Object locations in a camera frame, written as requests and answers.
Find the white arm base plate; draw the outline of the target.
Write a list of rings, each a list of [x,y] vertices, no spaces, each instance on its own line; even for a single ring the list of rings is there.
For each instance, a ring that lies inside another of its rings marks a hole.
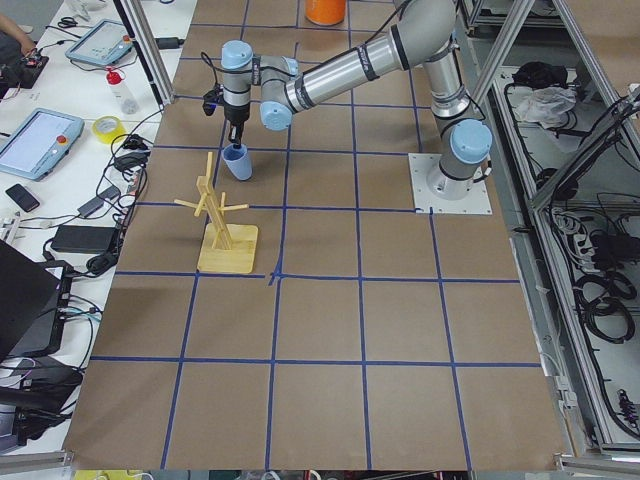
[[[467,180],[453,180],[440,170],[441,154],[409,153],[414,210],[421,214],[491,215],[482,169]]]

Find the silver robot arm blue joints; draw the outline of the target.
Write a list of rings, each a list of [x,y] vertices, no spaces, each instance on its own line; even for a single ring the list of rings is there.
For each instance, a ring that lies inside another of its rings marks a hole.
[[[395,6],[388,28],[304,72],[292,58],[258,55],[241,40],[226,42],[219,69],[221,105],[250,104],[251,90],[258,87],[262,124],[281,131],[299,112],[392,71],[422,66],[443,141],[440,170],[453,180],[471,179],[488,156],[492,134],[469,112],[472,98],[456,67],[452,40],[455,6],[451,1],[398,1]]]

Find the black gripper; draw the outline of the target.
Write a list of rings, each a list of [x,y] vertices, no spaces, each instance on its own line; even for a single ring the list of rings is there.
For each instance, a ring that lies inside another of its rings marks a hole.
[[[226,120],[231,124],[229,132],[229,142],[240,148],[242,145],[242,137],[244,133],[244,125],[250,118],[250,104],[232,105],[225,103],[224,115]]]

